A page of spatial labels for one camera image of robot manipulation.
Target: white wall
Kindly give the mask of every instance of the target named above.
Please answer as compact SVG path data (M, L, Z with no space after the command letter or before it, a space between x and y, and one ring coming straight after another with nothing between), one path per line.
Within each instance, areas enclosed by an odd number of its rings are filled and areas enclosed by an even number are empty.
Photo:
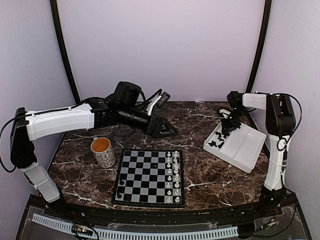
M46 110L74 104L54 31L50 1L0 1L0 126L19 107ZM8 168L9 134L1 138L1 158ZM37 156L47 168L61 134L35 142ZM20 170L0 167L0 239L16 238L32 188Z
M286 184L297 193L311 234L320 236L320 2L273 1L254 91L285 92L302 104L302 124L289 151ZM295 104L295 114L299 109ZM265 131L265 115L252 113Z
M264 2L59 0L80 97L129 81L172 101L226 101L246 89Z

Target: marble tabletop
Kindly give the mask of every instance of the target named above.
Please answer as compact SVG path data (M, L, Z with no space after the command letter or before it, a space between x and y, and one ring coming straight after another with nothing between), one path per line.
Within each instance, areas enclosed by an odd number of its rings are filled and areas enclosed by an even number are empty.
M155 139L137 130L128 137L114 136L117 126L67 132L56 152L49 175L59 185L69 203L99 208L163 211L111 203L122 149L182 150L184 159L185 208L172 210L203 210L257 202L264 184L268 158L262 151L250 174L203 150L209 134L219 124L217 109L225 102L168 102L157 114L166 117L179 135ZM250 125L248 119L241 121ZM120 132L131 130L122 126ZM111 168L99 167L90 150L93 137L111 141L116 163Z

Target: mug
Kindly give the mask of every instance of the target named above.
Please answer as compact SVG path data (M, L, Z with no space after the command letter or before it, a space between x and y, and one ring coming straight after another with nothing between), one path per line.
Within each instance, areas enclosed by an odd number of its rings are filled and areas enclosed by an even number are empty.
M110 168L116 162L114 150L111 147L111 142L106 137L94 137L91 143L91 151L98 164L102 168Z

